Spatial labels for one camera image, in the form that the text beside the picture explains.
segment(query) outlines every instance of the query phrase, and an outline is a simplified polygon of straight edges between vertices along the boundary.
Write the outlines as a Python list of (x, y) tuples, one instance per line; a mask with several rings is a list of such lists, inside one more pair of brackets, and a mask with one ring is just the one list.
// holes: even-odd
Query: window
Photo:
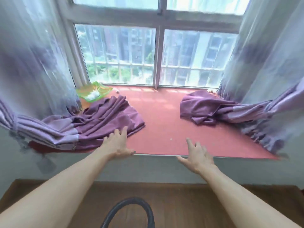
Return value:
[(218, 88), (249, 0), (56, 0), (77, 87)]

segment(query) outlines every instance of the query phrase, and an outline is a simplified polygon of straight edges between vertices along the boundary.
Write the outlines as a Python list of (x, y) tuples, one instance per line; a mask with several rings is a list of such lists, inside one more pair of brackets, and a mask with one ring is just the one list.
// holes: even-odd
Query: black hose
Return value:
[(153, 212), (152, 212), (150, 205), (141, 198), (133, 197), (133, 198), (124, 199), (121, 202), (117, 203), (107, 214), (107, 216), (105, 217), (105, 220), (100, 228), (108, 228), (108, 226), (109, 226), (110, 222), (112, 221), (112, 219), (114, 218), (115, 214), (121, 208), (123, 208), (124, 206), (130, 205), (130, 204), (137, 204), (137, 205), (140, 205), (141, 207), (143, 207), (144, 210), (146, 211), (146, 214), (148, 217), (148, 227), (147, 228), (155, 227), (154, 226), (154, 216), (153, 216)]

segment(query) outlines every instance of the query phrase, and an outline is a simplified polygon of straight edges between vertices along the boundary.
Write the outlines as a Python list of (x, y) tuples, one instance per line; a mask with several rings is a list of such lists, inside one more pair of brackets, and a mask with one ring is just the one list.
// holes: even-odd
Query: wall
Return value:
[[(237, 158), (216, 158), (215, 163), (226, 175), (238, 183), (292, 184), (304, 188), (304, 135), (290, 141), (282, 151), (289, 160), (269, 161)], [(20, 146), (0, 128), (0, 197), (16, 178), (48, 179), (81, 160), (86, 154), (61, 153), (52, 155), (56, 169), (43, 174), (36, 165), (39, 156), (32, 151), (21, 153)], [(201, 183), (197, 175), (179, 164), (175, 157), (134, 156), (112, 161), (106, 166), (99, 181)]]

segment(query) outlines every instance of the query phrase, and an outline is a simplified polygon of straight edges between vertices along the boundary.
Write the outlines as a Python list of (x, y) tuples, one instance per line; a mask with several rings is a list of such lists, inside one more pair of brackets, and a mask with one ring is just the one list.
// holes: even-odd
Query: sheer curtain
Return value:
[[(271, 101), (304, 77), (304, 0), (252, 0), (218, 94), (242, 104)], [(239, 124), (276, 153), (304, 132), (304, 99), (271, 119)]]
[(0, 98), (43, 119), (78, 111), (53, 0), (0, 0)]

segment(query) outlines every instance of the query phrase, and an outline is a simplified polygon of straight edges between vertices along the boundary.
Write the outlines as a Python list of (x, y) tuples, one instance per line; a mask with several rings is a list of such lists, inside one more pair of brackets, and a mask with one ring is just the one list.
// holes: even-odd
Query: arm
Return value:
[(213, 157), (199, 143), (188, 143), (188, 159), (178, 160), (199, 174), (212, 188), (237, 228), (300, 228), (279, 211), (224, 175), (214, 164)]
[(105, 164), (134, 153), (126, 149), (127, 127), (105, 137), (101, 147), (20, 199), (2, 214), (0, 227), (64, 228)]

